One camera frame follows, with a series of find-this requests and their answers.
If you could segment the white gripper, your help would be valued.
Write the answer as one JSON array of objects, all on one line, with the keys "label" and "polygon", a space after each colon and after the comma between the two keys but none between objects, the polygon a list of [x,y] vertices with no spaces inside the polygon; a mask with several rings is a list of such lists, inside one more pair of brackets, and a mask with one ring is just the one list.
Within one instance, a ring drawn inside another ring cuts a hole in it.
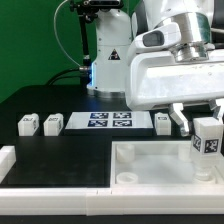
[{"label": "white gripper", "polygon": [[205,46],[208,58],[177,61],[174,48],[182,34],[171,22],[136,36],[127,53],[126,104],[132,110],[169,106],[169,115],[183,137],[190,134],[185,105],[209,101],[213,117],[224,116],[224,49]]}]

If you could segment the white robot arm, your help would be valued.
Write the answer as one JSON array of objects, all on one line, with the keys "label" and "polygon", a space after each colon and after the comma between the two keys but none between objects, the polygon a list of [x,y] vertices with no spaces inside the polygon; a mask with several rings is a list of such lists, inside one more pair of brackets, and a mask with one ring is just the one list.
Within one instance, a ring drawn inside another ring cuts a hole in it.
[{"label": "white robot arm", "polygon": [[132,15],[90,0],[97,57],[91,95],[124,97],[132,110],[167,108],[181,134],[186,106],[207,104],[224,117],[224,0],[140,0]]}]

